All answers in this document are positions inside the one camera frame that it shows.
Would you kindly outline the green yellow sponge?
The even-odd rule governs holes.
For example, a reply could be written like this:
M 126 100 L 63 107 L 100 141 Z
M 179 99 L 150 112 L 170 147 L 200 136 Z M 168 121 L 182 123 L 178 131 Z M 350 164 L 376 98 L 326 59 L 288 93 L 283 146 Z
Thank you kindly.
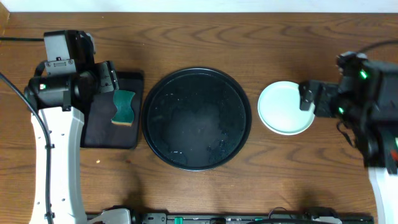
M 134 111 L 131 103 L 135 96 L 133 91 L 116 90 L 113 95 L 113 103 L 116 107 L 116 113 L 111 119 L 115 125 L 132 126 L 134 122 Z

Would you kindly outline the pale green plate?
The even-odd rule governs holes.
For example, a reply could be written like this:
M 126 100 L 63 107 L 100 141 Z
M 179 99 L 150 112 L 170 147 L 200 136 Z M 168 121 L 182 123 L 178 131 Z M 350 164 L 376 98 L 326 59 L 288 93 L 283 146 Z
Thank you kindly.
M 315 119 L 315 106 L 308 111 L 300 109 L 299 85 L 279 81 L 268 85 L 260 94 L 257 112 L 261 121 L 271 131 L 291 136 L 304 132 Z

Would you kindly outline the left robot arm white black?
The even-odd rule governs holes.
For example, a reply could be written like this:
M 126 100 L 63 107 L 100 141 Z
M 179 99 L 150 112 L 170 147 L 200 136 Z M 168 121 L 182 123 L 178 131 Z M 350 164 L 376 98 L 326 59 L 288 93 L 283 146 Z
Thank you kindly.
M 50 62 L 46 76 L 34 76 L 25 96 L 35 105 L 31 123 L 36 146 L 35 196 L 31 223 L 130 223 L 130 211 L 116 208 L 87 217 L 81 196 L 80 143 L 94 95 L 118 89 L 112 62 L 69 70 L 71 61 Z

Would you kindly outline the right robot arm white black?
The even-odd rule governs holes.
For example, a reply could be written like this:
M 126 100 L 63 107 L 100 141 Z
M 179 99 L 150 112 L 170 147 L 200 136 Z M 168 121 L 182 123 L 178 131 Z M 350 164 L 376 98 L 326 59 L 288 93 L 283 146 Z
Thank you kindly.
M 397 64 L 345 52 L 336 65 L 338 83 L 307 80 L 298 86 L 300 110 L 338 118 L 352 130 L 348 143 L 363 156 L 379 223 L 397 223 Z

